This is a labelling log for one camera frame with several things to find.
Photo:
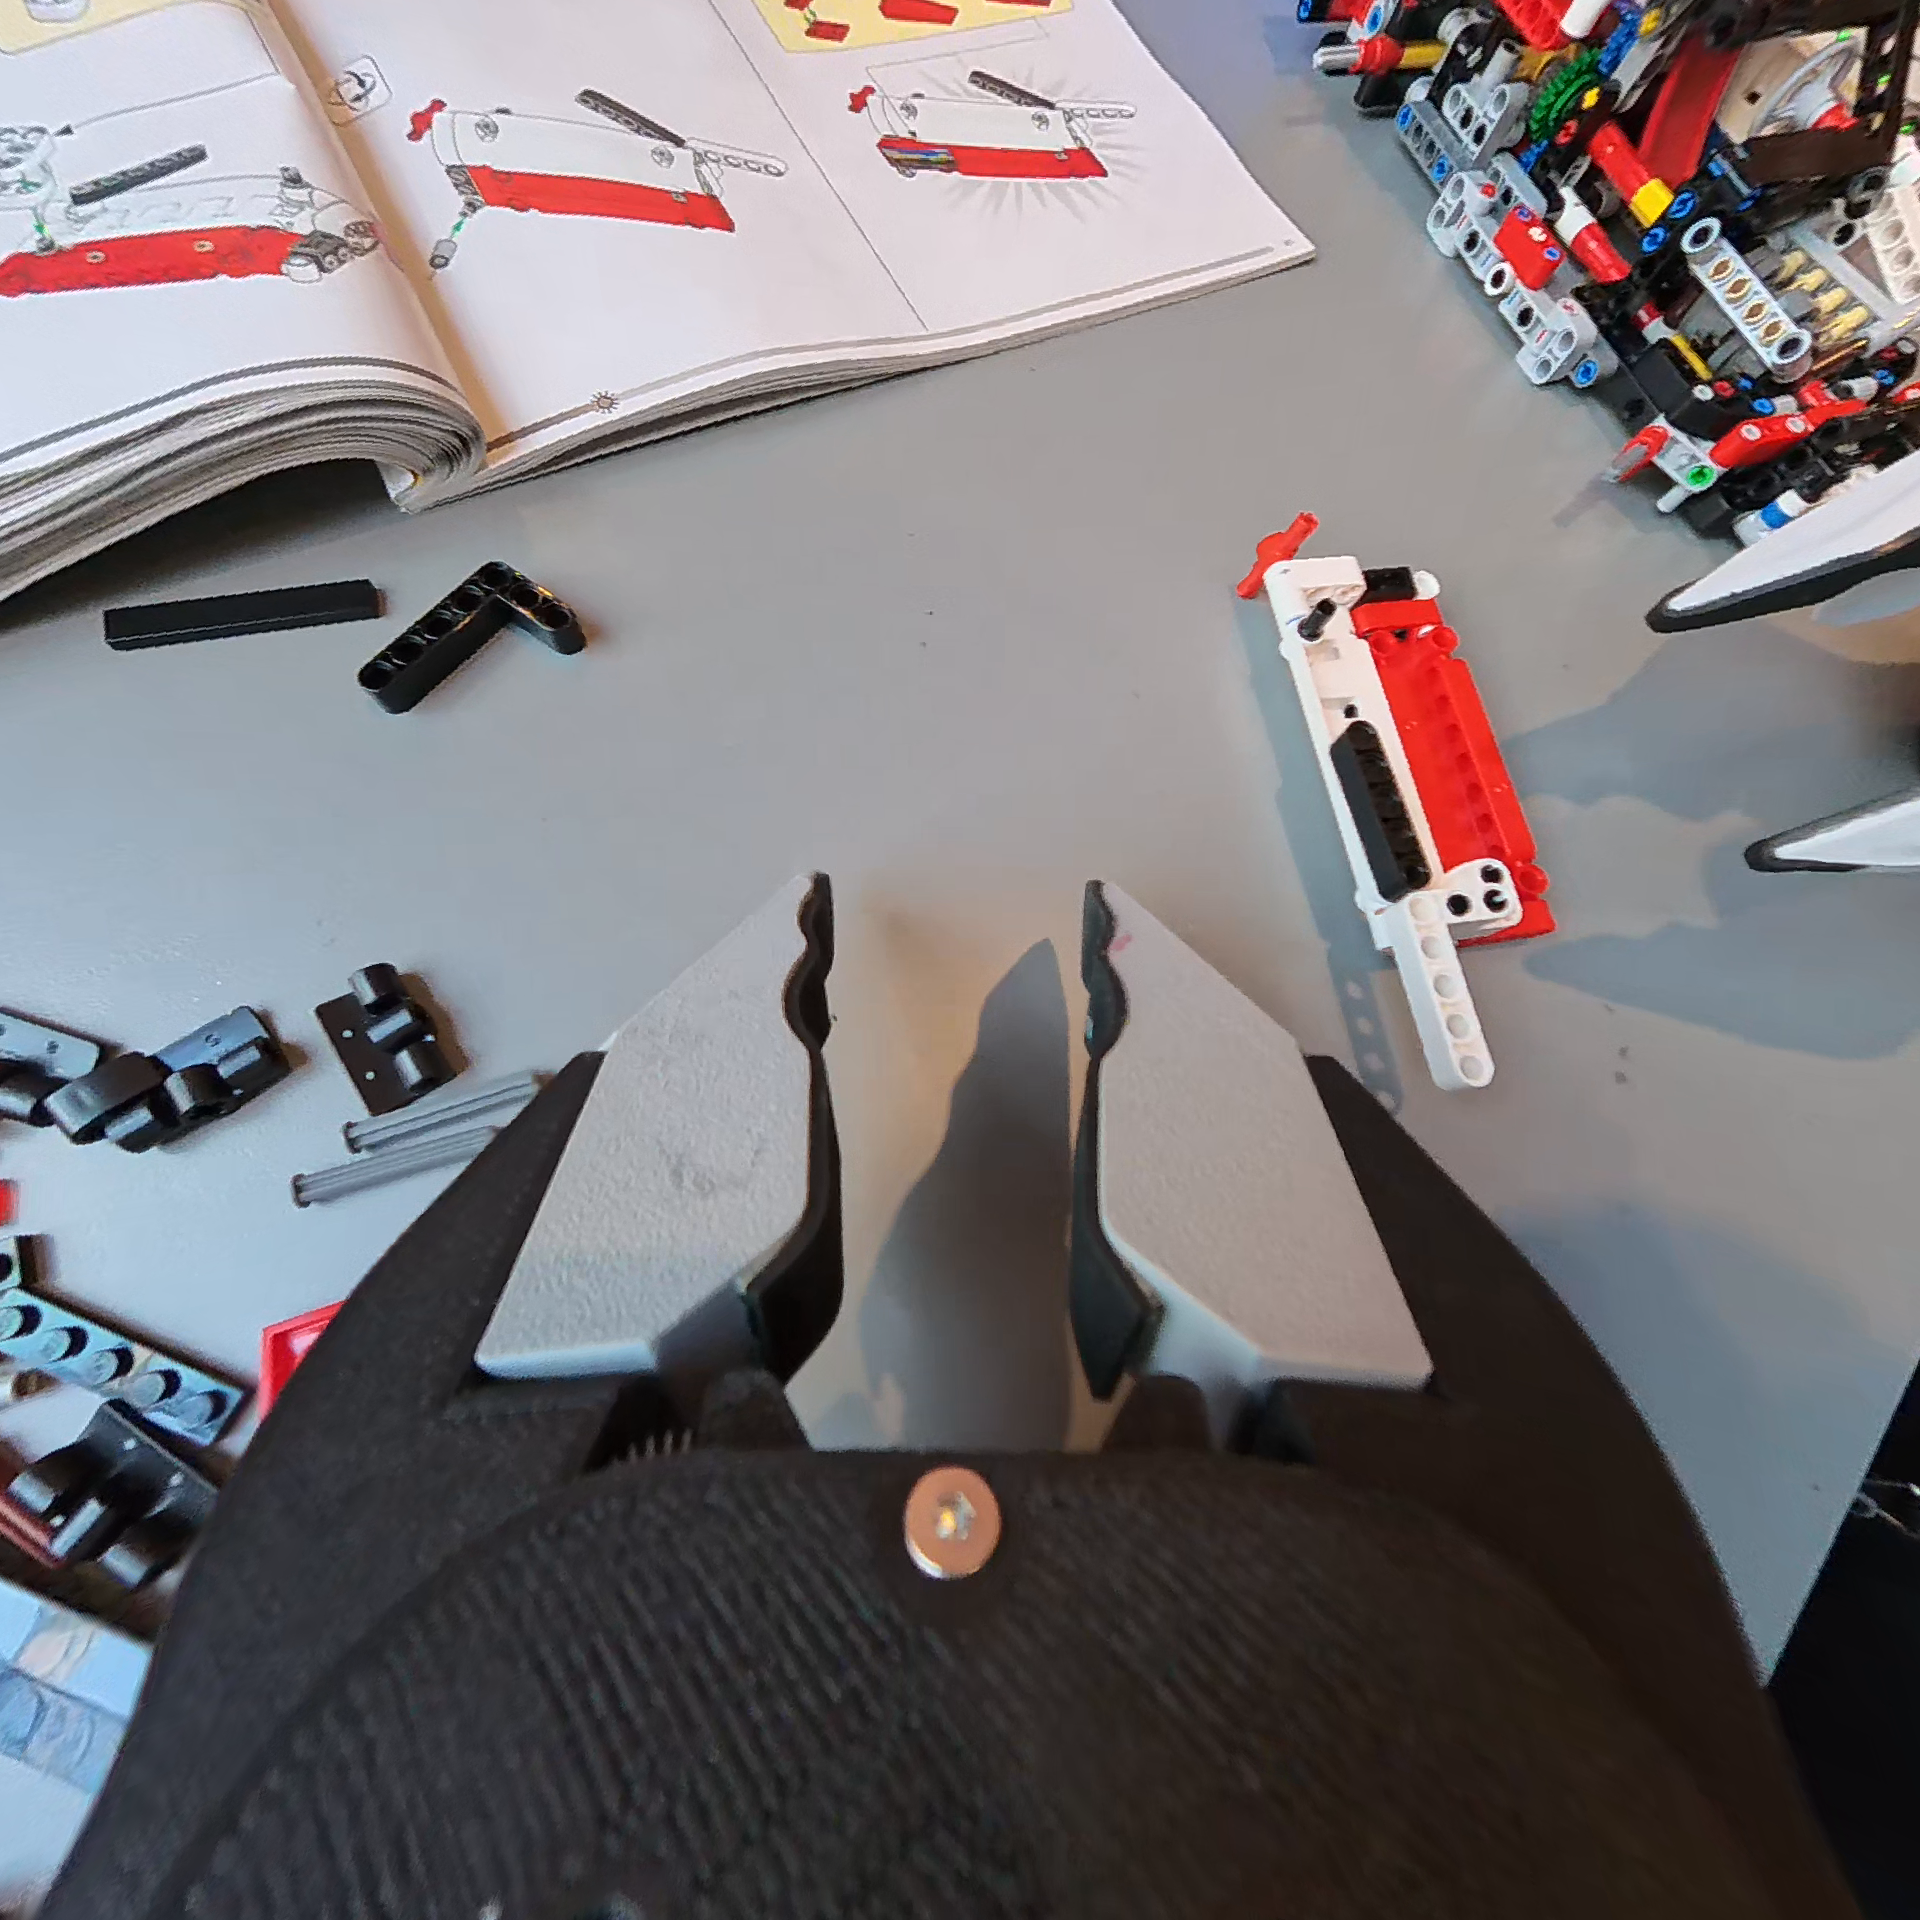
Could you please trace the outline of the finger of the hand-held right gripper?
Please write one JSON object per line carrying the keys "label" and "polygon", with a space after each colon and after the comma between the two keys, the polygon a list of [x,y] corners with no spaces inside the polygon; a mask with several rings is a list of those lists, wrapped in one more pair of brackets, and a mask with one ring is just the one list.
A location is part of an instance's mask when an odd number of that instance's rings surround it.
{"label": "finger of the hand-held right gripper", "polygon": [[1764,837],[1743,863],[1755,873],[1917,873],[1917,788]]}
{"label": "finger of the hand-held right gripper", "polygon": [[1917,452],[1829,494],[1656,600],[1654,633],[1696,633],[1809,610],[1831,628],[1917,610]]}

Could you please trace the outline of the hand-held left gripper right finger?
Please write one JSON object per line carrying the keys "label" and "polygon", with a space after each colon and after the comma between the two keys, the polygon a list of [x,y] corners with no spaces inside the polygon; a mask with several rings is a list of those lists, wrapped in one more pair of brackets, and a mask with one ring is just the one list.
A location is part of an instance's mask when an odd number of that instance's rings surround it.
{"label": "hand-held left gripper right finger", "polygon": [[1175,1375],[1422,1390],[1433,1361],[1295,1037],[1117,884],[1083,894],[1067,1304],[1097,1401]]}

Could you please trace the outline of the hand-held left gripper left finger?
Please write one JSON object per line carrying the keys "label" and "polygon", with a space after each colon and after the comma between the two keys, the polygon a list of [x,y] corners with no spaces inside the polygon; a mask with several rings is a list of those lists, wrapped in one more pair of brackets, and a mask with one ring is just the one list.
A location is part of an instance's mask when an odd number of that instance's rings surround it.
{"label": "hand-held left gripper left finger", "polygon": [[481,1373],[785,1382],[823,1346],[846,1284],[830,969],[832,882],[798,874],[614,1031]]}

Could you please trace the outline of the white L-shaped brick beam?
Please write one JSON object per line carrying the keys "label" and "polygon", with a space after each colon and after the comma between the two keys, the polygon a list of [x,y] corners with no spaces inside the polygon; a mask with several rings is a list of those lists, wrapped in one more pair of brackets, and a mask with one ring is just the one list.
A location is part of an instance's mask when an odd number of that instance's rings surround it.
{"label": "white L-shaped brick beam", "polygon": [[1376,900],[1365,917],[1399,973],[1433,1084],[1447,1093],[1489,1086],[1496,1064],[1459,946],[1440,925],[1412,918],[1404,900]]}

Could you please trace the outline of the small white curved brick piece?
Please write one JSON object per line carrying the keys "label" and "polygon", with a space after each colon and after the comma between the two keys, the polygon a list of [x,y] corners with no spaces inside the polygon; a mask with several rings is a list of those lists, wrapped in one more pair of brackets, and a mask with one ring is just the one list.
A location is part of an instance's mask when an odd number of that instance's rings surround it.
{"label": "small white curved brick piece", "polygon": [[1515,871],[1493,855],[1468,856],[1404,897],[1406,911],[1440,925],[1455,946],[1519,936],[1526,897]]}

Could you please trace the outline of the red and white brick panel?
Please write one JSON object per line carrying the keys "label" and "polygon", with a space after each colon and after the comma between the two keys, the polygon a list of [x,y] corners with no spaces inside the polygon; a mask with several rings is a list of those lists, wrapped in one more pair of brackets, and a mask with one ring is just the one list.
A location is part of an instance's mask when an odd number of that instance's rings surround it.
{"label": "red and white brick panel", "polygon": [[1549,878],[1459,634],[1422,566],[1307,558],[1272,566],[1251,602],[1275,620],[1317,767],[1350,861],[1357,906],[1379,900],[1327,754],[1355,717],[1374,724],[1419,824],[1431,874],[1468,856],[1509,863],[1526,897],[1519,936],[1556,930]]}

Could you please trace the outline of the grey brick axle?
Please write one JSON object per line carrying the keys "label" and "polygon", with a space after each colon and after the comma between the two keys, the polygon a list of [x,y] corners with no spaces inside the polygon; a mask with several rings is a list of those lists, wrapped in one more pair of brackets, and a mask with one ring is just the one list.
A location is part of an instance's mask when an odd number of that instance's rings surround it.
{"label": "grey brick axle", "polygon": [[348,1154],[366,1157],[429,1137],[497,1126],[519,1116],[544,1089],[545,1081],[549,1071],[542,1070],[516,1071],[480,1087],[420,1098],[403,1111],[350,1120],[342,1126],[342,1143]]}
{"label": "grey brick axle", "polygon": [[327,1168],[297,1173],[289,1181],[289,1196],[297,1208],[312,1208],[403,1184],[432,1170],[464,1168],[491,1145],[497,1130],[496,1125],[475,1125],[382,1145]]}

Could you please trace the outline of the shiny black brick connector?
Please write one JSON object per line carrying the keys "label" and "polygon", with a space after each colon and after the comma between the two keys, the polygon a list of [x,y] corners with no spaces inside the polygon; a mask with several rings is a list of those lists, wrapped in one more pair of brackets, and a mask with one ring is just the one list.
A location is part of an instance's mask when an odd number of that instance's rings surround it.
{"label": "shiny black brick connector", "polygon": [[395,964],[352,970],[348,991],[319,1001],[312,1020],[369,1118],[406,1111],[467,1071],[422,981]]}

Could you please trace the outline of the multicoloured toy brick car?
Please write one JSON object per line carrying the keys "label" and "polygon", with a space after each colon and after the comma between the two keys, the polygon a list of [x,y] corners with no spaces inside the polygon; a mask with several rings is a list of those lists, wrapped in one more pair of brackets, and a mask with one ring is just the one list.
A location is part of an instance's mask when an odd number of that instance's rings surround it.
{"label": "multicoloured toy brick car", "polygon": [[1607,479],[1755,543],[1915,457],[1915,1],[1300,1]]}

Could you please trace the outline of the black straight brick beam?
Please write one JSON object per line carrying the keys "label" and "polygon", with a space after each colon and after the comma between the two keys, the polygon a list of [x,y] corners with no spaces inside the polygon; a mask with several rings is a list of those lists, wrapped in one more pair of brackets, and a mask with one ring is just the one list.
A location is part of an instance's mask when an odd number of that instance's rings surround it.
{"label": "black straight brick beam", "polygon": [[1379,729],[1350,720],[1332,743],[1327,764],[1379,897],[1396,902],[1425,888],[1433,869]]}

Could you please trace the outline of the black double brick connector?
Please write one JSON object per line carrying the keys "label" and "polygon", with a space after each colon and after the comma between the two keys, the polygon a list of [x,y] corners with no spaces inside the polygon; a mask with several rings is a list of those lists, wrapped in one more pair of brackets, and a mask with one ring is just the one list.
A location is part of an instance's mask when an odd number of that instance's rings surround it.
{"label": "black double brick connector", "polygon": [[73,1145],[129,1154],[179,1145],[245,1109],[295,1068],[249,1006],[196,1026],[157,1050],[124,1050],[45,1094],[40,1109]]}

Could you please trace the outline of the small red connector pin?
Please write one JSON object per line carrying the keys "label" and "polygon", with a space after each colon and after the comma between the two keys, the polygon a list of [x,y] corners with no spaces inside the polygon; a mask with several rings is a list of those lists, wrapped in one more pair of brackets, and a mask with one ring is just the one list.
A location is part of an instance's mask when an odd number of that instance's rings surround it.
{"label": "small red connector pin", "polygon": [[1289,525],[1262,536],[1255,545],[1252,564],[1235,586],[1237,597],[1240,600],[1256,598],[1264,589],[1267,573],[1300,558],[1305,543],[1317,534],[1317,529],[1318,516],[1311,512],[1297,512]]}

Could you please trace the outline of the black L-shaped brick beam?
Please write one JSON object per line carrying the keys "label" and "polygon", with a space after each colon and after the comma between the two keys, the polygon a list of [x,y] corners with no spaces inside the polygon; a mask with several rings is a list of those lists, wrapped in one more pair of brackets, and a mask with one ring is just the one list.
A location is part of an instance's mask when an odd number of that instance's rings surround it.
{"label": "black L-shaped brick beam", "polygon": [[384,712],[406,712],[497,633],[536,639],[556,655],[585,649],[585,625],[571,602],[510,561],[491,559],[366,660],[356,686]]}

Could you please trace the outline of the pile of coloured brick pieces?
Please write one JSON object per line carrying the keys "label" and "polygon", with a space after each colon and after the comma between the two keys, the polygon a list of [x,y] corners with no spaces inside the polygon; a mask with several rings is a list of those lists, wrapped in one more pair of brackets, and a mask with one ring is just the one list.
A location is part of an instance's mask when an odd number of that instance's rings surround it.
{"label": "pile of coloured brick pieces", "polygon": [[[53,1133],[44,1096],[124,1054],[11,1015],[4,1041],[4,1125]],[[249,1390],[48,1290],[19,1237],[4,1237],[4,1369],[91,1404],[77,1438],[4,1484],[4,1541],[40,1568],[144,1592],[198,1538],[216,1496],[204,1453]]]}

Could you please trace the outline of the black flat brick bar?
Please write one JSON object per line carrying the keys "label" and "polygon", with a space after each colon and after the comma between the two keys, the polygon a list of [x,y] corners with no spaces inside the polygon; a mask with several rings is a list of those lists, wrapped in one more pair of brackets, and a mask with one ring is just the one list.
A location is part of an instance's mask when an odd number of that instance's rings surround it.
{"label": "black flat brick bar", "polygon": [[382,589],[366,577],[309,583],[107,607],[103,639],[116,653],[133,653],[257,633],[312,630],[380,614]]}

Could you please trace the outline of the person's black clothing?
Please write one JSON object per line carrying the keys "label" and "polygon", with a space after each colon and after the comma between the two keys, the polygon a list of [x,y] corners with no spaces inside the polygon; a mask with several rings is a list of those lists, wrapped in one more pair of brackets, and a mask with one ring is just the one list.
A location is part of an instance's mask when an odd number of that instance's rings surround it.
{"label": "person's black clothing", "polygon": [[1917,1916],[1917,1381],[1766,1687],[1863,1916]]}

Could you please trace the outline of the open instruction booklet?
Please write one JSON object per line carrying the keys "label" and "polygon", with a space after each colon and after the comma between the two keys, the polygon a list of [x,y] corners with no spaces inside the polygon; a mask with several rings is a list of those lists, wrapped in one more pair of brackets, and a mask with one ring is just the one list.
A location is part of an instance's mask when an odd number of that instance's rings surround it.
{"label": "open instruction booklet", "polygon": [[3,593],[1305,264],[1116,5],[4,1]]}

